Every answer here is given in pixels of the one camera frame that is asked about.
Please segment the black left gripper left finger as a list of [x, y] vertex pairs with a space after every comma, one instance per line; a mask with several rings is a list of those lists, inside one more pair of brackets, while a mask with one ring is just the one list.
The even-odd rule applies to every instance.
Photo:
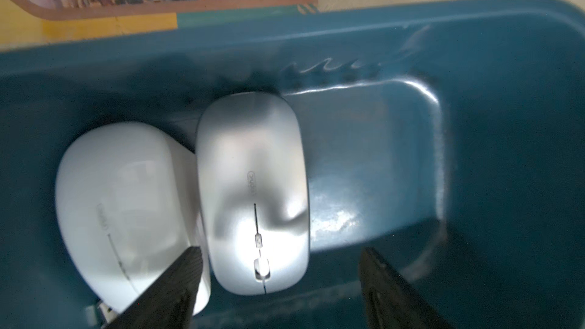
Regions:
[[108, 328], [190, 327], [204, 260], [199, 247], [190, 247]]

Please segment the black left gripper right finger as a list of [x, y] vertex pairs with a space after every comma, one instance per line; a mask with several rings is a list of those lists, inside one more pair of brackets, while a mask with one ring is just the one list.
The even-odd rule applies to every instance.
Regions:
[[359, 278], [369, 328], [451, 327], [376, 249], [361, 251]]

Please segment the teal plastic storage box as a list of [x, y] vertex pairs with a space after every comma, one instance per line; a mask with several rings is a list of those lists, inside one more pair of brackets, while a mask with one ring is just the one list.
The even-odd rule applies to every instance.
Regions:
[[136, 120], [194, 145], [271, 91], [300, 121], [311, 257], [294, 287], [213, 287], [195, 328], [365, 328], [375, 248], [455, 328], [584, 326], [584, 13], [459, 0], [266, 18], [1, 55], [1, 326], [89, 328], [54, 184], [67, 146]]

